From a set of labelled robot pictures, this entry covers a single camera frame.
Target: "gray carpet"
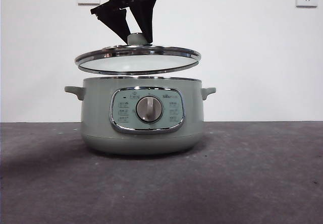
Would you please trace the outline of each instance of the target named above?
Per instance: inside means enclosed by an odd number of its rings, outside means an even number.
[[[78,123],[1,124],[2,223],[323,223],[323,122],[206,123],[193,149],[88,149]]]

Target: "chrome rim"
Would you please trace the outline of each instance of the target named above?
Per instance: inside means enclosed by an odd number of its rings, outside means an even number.
[[[114,77],[94,77],[87,78],[84,81],[88,80],[108,80],[108,79],[162,79],[162,80],[186,80],[186,81],[195,81],[202,82],[200,79],[191,79],[191,78],[180,78],[180,77],[155,77],[155,76],[114,76]]]
[[[175,57],[184,57],[194,59],[195,62],[184,65],[181,67],[168,68],[168,69],[157,69],[157,70],[147,70],[147,71],[129,71],[129,72],[118,72],[118,71],[104,71],[104,70],[95,70],[83,67],[82,65],[89,61],[115,58],[115,57],[129,57],[132,55],[170,55]],[[139,45],[139,46],[113,46],[106,47],[101,50],[96,50],[88,52],[78,56],[75,59],[75,64],[82,71],[103,75],[145,75],[145,74],[161,74],[161,73],[170,73],[180,70],[189,69],[198,65],[198,62],[201,59],[201,54],[197,51],[186,49],[182,47],[166,47],[166,46],[153,46],[153,45]]]

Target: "slow cooker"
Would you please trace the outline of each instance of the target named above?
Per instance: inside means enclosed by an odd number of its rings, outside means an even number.
[[[215,88],[198,79],[139,76],[196,66],[200,53],[180,47],[125,45],[78,56],[79,69],[111,77],[65,87],[82,101],[81,134],[115,154],[162,154],[193,147],[203,134],[203,100]]]

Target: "control knob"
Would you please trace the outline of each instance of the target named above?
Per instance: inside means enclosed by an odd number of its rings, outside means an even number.
[[[152,96],[142,98],[137,104],[137,114],[145,122],[154,122],[162,115],[161,102]]]

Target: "control panel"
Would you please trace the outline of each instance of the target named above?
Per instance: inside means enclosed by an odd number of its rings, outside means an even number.
[[[183,98],[176,89],[123,88],[112,96],[110,121],[121,132],[172,132],[180,128],[184,118]]]

